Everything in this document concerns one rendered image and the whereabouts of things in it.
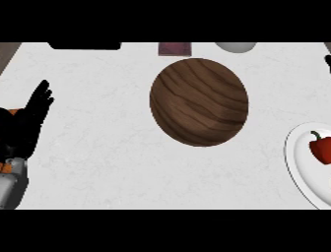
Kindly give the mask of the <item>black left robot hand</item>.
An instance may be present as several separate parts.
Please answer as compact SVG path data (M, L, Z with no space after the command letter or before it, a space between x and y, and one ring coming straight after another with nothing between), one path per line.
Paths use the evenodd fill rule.
M51 103L48 81L42 80L26 106L14 114L0 107L0 162L32 156Z

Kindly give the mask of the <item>white round container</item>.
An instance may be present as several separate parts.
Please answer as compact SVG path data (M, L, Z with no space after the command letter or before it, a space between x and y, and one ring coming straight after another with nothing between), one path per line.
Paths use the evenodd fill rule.
M245 53L254 48L256 42L219 42L216 45L231 53Z

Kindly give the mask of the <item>white plate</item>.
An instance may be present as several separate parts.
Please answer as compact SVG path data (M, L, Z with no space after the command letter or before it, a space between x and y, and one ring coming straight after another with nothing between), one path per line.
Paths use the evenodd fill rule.
M285 162L293 183L309 203L319 210L331 210L331 164L324 164L313 156L309 142L331 137L331 126L307 122L297 125L287 136Z

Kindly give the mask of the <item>black appliance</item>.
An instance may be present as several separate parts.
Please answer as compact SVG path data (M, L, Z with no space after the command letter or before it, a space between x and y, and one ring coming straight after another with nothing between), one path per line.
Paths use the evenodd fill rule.
M119 50L121 42L48 42L53 49L65 50Z

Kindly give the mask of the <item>purple box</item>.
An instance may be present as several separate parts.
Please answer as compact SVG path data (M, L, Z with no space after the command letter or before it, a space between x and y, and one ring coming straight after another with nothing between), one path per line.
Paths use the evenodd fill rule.
M159 42L158 54L162 56L191 56L192 44L189 42Z

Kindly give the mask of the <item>brown wooden bowl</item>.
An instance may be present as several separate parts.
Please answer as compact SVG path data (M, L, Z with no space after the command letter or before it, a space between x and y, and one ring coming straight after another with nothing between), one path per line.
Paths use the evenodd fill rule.
M164 133L193 147L229 141L248 117L248 94L235 73L217 62L189 58L155 77L149 108Z

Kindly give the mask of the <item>red bell pepper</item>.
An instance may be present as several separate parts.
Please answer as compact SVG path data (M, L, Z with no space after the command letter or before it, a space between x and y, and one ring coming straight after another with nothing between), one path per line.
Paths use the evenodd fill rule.
M331 137L322 138L316 131L310 134L315 140L309 142L310 152L322 164L331 164Z

